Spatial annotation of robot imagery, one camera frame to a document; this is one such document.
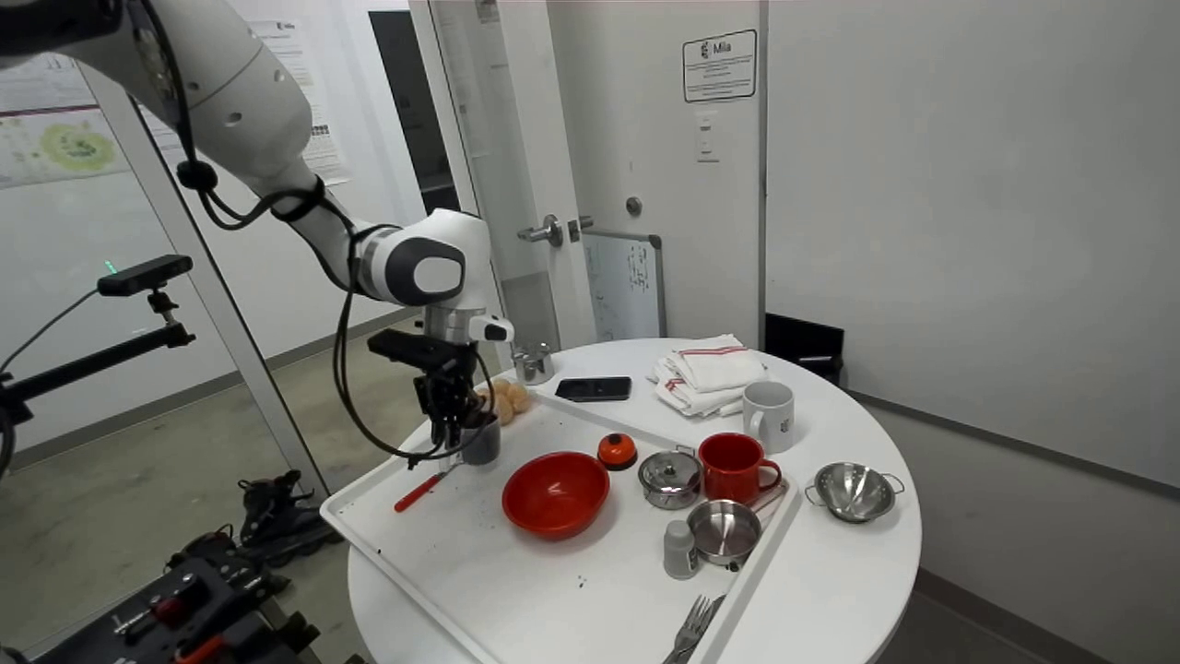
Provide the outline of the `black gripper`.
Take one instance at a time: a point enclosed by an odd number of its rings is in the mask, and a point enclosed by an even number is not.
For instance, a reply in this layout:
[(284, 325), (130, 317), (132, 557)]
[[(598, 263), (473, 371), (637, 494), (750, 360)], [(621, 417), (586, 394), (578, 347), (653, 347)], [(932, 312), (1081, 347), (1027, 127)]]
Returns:
[(433, 337), (411, 337), (385, 328), (368, 341), (368, 349), (416, 370), (416, 402), (433, 417), (433, 456), (448, 456), (457, 423), (482, 432), (494, 423), (494, 411), (475, 398), (475, 360), (473, 342), (448, 342)]

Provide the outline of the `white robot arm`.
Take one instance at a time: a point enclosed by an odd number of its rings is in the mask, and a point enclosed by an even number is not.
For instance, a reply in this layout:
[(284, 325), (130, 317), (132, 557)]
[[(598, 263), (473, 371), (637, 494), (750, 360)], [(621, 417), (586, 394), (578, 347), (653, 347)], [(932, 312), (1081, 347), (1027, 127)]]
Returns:
[(475, 449), (494, 405), (475, 394), (482, 342), (509, 342), (514, 325), (487, 301), (491, 228), (437, 208), (413, 226), (353, 226), (305, 164), (312, 109), (301, 84), (225, 0), (3, 0), (0, 57), (71, 57), (92, 66), (185, 148), (178, 181), (221, 228), (263, 214), (284, 221), (347, 296), (416, 306), (423, 333), (376, 333), (368, 349), (416, 370), (413, 392), (433, 421), (411, 466)]

